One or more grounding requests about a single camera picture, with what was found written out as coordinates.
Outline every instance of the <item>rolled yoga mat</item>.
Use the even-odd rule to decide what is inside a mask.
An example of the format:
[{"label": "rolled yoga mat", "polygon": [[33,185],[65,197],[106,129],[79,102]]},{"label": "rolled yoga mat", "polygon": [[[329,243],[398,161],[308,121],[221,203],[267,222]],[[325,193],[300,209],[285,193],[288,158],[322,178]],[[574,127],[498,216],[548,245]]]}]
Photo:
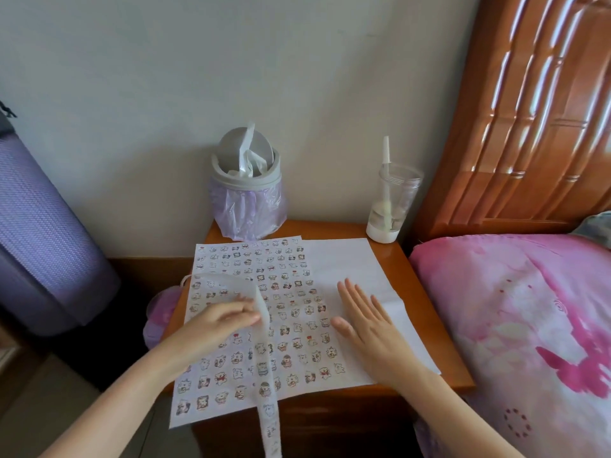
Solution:
[{"label": "rolled yoga mat", "polygon": [[37,336],[89,323],[120,280],[0,113],[0,305]]}]

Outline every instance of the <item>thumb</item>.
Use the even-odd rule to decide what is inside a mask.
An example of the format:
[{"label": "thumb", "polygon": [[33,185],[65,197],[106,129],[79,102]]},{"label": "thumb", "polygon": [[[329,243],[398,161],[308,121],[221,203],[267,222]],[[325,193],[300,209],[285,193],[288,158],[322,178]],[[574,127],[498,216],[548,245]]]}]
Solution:
[{"label": "thumb", "polygon": [[361,350],[363,347],[363,341],[356,333],[353,326],[348,323],[341,316],[334,316],[331,318],[331,325],[335,330],[340,333],[341,336],[350,341],[358,350]]},{"label": "thumb", "polygon": [[261,320],[261,314],[259,312],[243,311],[226,317],[221,322],[221,327],[226,330],[227,333],[231,333],[233,331],[237,331],[238,329],[252,326],[259,320]]}]

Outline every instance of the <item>wooden nightstand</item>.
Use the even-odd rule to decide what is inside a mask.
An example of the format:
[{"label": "wooden nightstand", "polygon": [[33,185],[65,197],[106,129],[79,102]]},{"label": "wooden nightstand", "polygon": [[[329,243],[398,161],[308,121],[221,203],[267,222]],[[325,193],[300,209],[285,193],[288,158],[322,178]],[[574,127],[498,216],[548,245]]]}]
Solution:
[{"label": "wooden nightstand", "polygon": [[[365,238],[365,225],[354,223],[287,220],[271,238],[299,236],[303,239]],[[207,244],[232,242],[212,224]],[[457,392],[475,388],[443,323],[401,247],[370,240],[390,284],[405,302],[416,331],[442,377]],[[185,320],[187,287],[180,298],[163,338],[178,330]],[[408,404],[392,389],[368,385],[316,392],[281,400],[282,452],[285,457],[321,455],[359,456],[396,453],[401,450],[406,428],[411,426]],[[202,451],[218,456],[263,456],[256,410],[220,416],[192,425]]]}]

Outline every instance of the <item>wooden headboard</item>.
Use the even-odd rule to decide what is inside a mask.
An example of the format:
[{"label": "wooden headboard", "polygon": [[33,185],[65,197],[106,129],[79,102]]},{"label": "wooden headboard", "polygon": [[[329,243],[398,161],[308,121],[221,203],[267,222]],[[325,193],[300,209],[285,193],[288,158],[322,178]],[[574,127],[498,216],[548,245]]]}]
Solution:
[{"label": "wooden headboard", "polygon": [[567,232],[611,208],[611,0],[481,0],[413,236]]}]

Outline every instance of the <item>floor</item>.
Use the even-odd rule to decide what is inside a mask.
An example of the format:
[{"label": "floor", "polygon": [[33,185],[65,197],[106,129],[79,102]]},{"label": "floor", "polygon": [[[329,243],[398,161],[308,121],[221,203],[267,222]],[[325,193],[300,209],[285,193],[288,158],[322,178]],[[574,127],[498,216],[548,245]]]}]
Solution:
[{"label": "floor", "polygon": [[[0,451],[34,458],[97,398],[99,391],[57,357],[49,356],[0,418]],[[171,398],[160,397],[122,458],[199,458],[189,426],[169,430]]]}]

